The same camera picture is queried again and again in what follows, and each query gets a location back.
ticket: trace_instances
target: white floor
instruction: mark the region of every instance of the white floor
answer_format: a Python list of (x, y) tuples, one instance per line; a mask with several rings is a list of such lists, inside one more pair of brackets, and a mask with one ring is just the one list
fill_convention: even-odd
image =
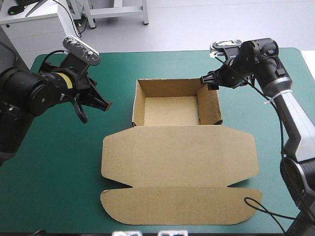
[[(91, 0), (94, 8), (110, 0)], [(141, 0), (125, 0), (124, 6)], [(295, 47), (315, 78), (315, 0), (148, 0), (149, 25), (142, 15), (97, 19), (83, 41), (99, 52), (207, 50), (214, 41), (271, 37)]]

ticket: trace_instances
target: cardboard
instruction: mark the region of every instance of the cardboard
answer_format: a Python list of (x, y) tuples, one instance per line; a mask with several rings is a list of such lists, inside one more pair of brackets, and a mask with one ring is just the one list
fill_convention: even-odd
[(221, 124), (217, 90), (199, 79), (137, 81), (132, 122), (136, 126)]
[(254, 137), (222, 125), (219, 97), (199, 79), (137, 81), (135, 127), (105, 137), (101, 172), (132, 188), (106, 190), (104, 209), (125, 224), (236, 224), (261, 201), (231, 188), (258, 173)]
[(104, 139), (101, 171), (133, 187), (227, 187), (255, 176), (258, 162), (254, 137), (236, 129), (137, 126)]
[(256, 189), (223, 187), (145, 187), (101, 194), (107, 213), (133, 225), (232, 225), (255, 212), (243, 199), (261, 201)]

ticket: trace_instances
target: white desk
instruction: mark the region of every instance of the white desk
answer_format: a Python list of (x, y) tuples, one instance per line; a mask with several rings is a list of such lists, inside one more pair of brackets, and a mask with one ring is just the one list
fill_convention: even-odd
[[(68, 9), (66, 0), (59, 2)], [(67, 12), (52, 0), (27, 18), (25, 15), (35, 3), (27, 6), (24, 12), (10, 16), (7, 10), (14, 5), (15, 0), (4, 1), (0, 11), (0, 25), (29, 68), (38, 55), (63, 49), (63, 38), (69, 34), (75, 35)]]

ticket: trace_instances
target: metal frame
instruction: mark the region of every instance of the metal frame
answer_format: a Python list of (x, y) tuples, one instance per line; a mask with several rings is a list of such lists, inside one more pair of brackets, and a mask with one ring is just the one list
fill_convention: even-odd
[(123, 0), (114, 0), (113, 7), (100, 9), (92, 9), (90, 0), (82, 1), (91, 28), (96, 28), (94, 19), (97, 18), (120, 17), (134, 14), (143, 14), (144, 24), (147, 25), (149, 23), (147, 0), (142, 0), (142, 6), (123, 6)]
[(74, 13), (72, 14), (73, 20), (80, 20), (82, 15), (81, 15), (81, 12), (78, 9), (76, 1), (75, 0), (70, 0), (70, 2), (71, 2), (72, 9), (74, 11)]

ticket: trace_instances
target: box flap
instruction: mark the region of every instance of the box flap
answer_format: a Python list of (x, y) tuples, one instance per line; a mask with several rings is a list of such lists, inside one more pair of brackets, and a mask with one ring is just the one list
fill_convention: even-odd
[(261, 202), (257, 189), (226, 187), (128, 188), (100, 196), (112, 218), (132, 225), (237, 224), (255, 213), (245, 197)]
[(101, 171), (134, 187), (226, 187), (255, 176), (258, 161), (254, 137), (239, 130), (137, 126), (104, 139)]
[(203, 86), (197, 92), (200, 124), (222, 124), (218, 92)]
[(196, 96), (204, 86), (200, 79), (140, 79), (138, 82), (146, 97)]

